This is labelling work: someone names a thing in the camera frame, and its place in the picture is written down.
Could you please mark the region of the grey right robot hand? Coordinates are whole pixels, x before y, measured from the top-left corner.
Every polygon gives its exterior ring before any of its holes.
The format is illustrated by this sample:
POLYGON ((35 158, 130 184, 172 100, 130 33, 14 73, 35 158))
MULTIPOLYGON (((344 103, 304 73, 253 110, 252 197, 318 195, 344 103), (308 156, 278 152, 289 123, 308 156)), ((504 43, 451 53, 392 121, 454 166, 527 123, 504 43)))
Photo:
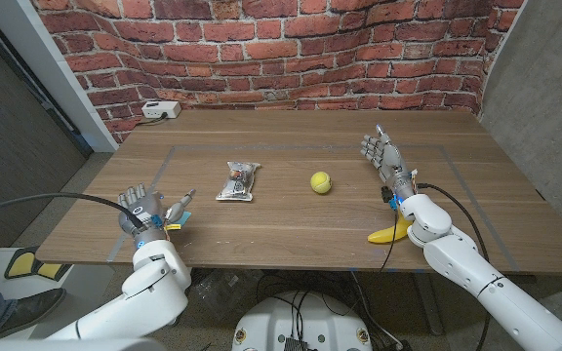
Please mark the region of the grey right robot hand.
POLYGON ((377 136, 364 136, 361 154, 377 169, 381 181, 399 200, 404 201, 416 194, 411 171, 382 126, 376 125, 376 130, 377 136))

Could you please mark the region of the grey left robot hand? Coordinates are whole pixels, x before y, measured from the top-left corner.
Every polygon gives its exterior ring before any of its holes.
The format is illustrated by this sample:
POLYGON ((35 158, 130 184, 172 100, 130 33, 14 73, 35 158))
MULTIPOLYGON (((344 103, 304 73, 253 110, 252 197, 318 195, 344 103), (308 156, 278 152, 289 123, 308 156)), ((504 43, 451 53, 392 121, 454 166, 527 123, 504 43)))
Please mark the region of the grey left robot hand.
POLYGON ((123 213, 118 217, 121 229, 130 234, 134 240, 136 250, 145 244, 156 240, 170 240, 168 232, 181 228, 190 216, 185 208, 193 200, 195 189, 187 192, 178 202, 170 207, 162 204, 163 195, 157 191, 147 194, 144 184, 129 187, 117 198, 117 203, 128 209, 139 221, 143 228, 137 228, 123 213))

